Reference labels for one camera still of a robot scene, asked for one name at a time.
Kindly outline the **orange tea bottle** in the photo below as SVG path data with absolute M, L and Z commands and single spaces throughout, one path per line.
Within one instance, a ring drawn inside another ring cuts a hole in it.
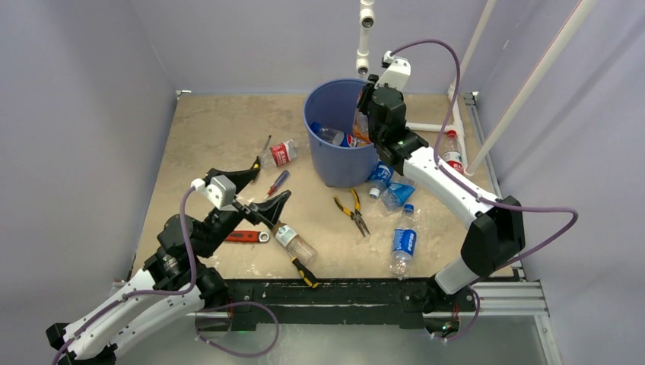
M 369 136 L 369 120 L 367 115 L 362 113 L 359 109 L 355 110 L 353 124 L 352 124 L 352 134 L 357 139 L 360 139 L 359 145 L 368 145 L 371 143 Z

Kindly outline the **blue plastic bin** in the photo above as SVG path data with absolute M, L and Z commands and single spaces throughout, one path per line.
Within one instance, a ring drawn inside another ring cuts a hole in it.
M 365 183 L 378 163 L 366 138 L 352 131 L 357 102 L 365 82 L 327 81 L 305 99 L 303 122 L 309 135 L 314 170 L 326 186 L 351 188 Z

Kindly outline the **crushed blue label bottle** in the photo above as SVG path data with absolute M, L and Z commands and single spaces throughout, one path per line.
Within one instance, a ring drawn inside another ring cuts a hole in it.
M 408 177 L 398 176 L 393 178 L 381 195 L 383 207 L 387 212 L 394 212 L 402 208 L 415 190 L 416 183 Z

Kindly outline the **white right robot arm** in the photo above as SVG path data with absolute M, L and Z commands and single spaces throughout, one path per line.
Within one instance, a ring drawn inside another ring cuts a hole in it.
M 439 270 L 427 289 L 429 304 L 446 309 L 457 292 L 486 278 L 526 246 L 520 203 L 487 192 L 436 158 L 434 149 L 406 126 L 399 90 L 369 75 L 357 108 L 367 117 L 369 139 L 380 159 L 426 188 L 464 223 L 467 233 L 456 259 Z

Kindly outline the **Starbucks bottle green cap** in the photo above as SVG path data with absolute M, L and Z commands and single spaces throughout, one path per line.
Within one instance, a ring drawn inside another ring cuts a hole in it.
M 309 265 L 317 255 L 317 251 L 292 227 L 278 222 L 272 228 L 274 238 L 293 257 L 304 265 Z

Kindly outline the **small clear bottle blue cap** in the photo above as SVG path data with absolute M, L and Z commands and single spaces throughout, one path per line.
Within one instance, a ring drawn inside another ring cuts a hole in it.
M 390 273 L 403 280 L 408 277 L 418 239 L 414 205 L 405 204 L 397 218 L 392 236 Z

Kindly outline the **clear bottle red label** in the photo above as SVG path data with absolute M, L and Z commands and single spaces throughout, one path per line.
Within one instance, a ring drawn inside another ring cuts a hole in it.
M 276 167 L 284 166 L 297 158 L 297 142 L 289 139 L 271 146 L 269 152 Z

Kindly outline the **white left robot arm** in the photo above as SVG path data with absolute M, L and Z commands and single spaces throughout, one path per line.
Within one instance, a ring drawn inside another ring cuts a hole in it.
M 266 305 L 236 301 L 215 268 L 201 263 L 212 256 L 242 221 L 277 225 L 291 191 L 265 202 L 238 201 L 258 169 L 212 169 L 191 182 L 158 234 L 159 247 L 142 268 L 106 301 L 80 319 L 54 323 L 46 330 L 54 364 L 114 364 L 143 338 L 194 312 L 227 312 L 256 307 L 278 320 Z

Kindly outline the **Pepsi bottle blue label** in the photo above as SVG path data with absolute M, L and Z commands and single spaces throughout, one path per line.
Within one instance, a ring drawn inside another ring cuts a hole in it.
M 322 127 L 318 122 L 312 122 L 310 124 L 310 129 L 316 136 L 330 144 L 346 148 L 355 146 L 354 138 L 345 132 L 339 131 L 337 129 Z

